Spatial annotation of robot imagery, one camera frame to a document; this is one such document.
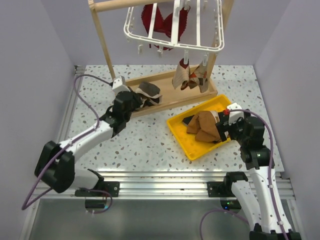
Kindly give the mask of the tan brown underwear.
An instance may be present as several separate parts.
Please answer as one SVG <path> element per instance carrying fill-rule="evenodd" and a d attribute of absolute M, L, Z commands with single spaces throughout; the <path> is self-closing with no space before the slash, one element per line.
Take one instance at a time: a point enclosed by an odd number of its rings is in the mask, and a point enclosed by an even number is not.
<path fill-rule="evenodd" d="M 216 124 L 220 122 L 217 111 L 199 111 L 195 115 L 185 117 L 182 123 L 186 126 L 186 133 L 194 135 L 194 139 L 201 143 L 222 142 Z"/>

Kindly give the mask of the black striped underwear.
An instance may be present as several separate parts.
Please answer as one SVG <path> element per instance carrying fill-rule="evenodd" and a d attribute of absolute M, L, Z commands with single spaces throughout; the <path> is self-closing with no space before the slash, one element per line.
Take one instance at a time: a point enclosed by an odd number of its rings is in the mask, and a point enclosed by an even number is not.
<path fill-rule="evenodd" d="M 182 123 L 189 128 L 200 129 L 201 126 L 211 126 L 221 121 L 220 115 L 215 110 L 203 110 L 183 118 Z"/>

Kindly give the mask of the argyle patterned underwear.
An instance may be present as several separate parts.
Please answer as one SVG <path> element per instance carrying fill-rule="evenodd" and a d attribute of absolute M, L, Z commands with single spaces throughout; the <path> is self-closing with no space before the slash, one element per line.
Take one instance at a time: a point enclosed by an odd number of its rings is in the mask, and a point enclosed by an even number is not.
<path fill-rule="evenodd" d="M 181 91 L 198 87 L 200 93 L 204 93 L 209 88 L 207 67 L 201 63 L 191 71 L 189 61 L 185 63 L 182 58 L 177 65 L 171 84 L 174 89 L 180 88 Z"/>

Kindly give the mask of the white plastic clip hanger frame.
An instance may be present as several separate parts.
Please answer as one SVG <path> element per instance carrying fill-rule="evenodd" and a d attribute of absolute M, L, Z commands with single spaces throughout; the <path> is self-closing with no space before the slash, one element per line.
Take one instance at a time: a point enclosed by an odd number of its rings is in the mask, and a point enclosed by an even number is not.
<path fill-rule="evenodd" d="M 171 29 L 171 38 L 167 37 L 164 33 L 158 33 L 154 31 L 155 25 L 155 16 L 156 16 L 156 8 L 158 7 L 157 3 L 152 3 L 149 5 L 153 5 L 151 22 L 149 27 L 149 33 L 147 36 L 134 34 L 132 32 L 133 29 L 133 12 L 134 7 L 131 6 L 128 8 L 127 16 L 125 19 L 123 32 L 128 40 L 135 40 L 139 42 L 138 45 L 138 53 L 142 53 L 143 44 L 149 44 L 150 46 L 154 45 L 158 48 L 158 54 L 162 56 L 164 50 L 172 50 L 172 49 L 182 49 L 184 50 L 184 63 L 189 62 L 189 51 L 198 51 L 204 53 L 202 63 L 204 66 L 207 65 L 209 54 L 217 54 L 223 50 L 225 47 L 224 40 L 224 23 L 223 23 L 223 13 L 222 13 L 222 1 L 216 0 L 214 2 L 215 7 L 213 8 L 213 26 L 214 26 L 214 36 L 213 36 L 213 44 L 212 46 L 204 46 L 201 44 L 201 9 L 205 9 L 207 5 L 207 1 L 205 0 L 201 3 L 200 0 L 196 2 L 196 17 L 195 17 L 195 36 L 196 36 L 196 44 L 187 44 L 180 43 L 178 41 L 178 33 L 179 33 L 179 21 L 180 21 L 180 10 L 184 8 L 185 10 L 190 6 L 190 2 L 188 0 L 175 0 L 173 6 L 173 16 L 172 16 L 172 29 Z"/>

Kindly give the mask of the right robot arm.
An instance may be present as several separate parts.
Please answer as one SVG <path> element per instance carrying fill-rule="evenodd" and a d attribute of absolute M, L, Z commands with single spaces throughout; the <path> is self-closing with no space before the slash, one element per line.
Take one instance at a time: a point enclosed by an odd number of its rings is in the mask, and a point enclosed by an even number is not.
<path fill-rule="evenodd" d="M 226 173 L 222 189 L 235 196 L 250 226 L 251 240 L 300 240 L 286 216 L 277 187 L 273 159 L 274 144 L 264 145 L 264 133 L 272 131 L 266 121 L 249 111 L 218 113 L 216 128 L 222 141 L 227 137 L 240 145 L 240 157 L 255 189 L 252 192 L 247 175 L 241 171 Z"/>

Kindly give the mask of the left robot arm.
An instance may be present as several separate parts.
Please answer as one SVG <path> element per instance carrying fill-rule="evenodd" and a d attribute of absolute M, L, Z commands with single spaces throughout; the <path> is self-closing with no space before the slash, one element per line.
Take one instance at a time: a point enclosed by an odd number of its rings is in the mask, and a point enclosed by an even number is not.
<path fill-rule="evenodd" d="M 95 146 L 119 134 L 142 104 L 138 93 L 119 92 L 96 124 L 73 138 L 47 142 L 35 167 L 35 176 L 57 193 L 79 188 L 95 197 L 101 195 L 104 178 L 92 169 L 76 169 L 75 163 Z"/>

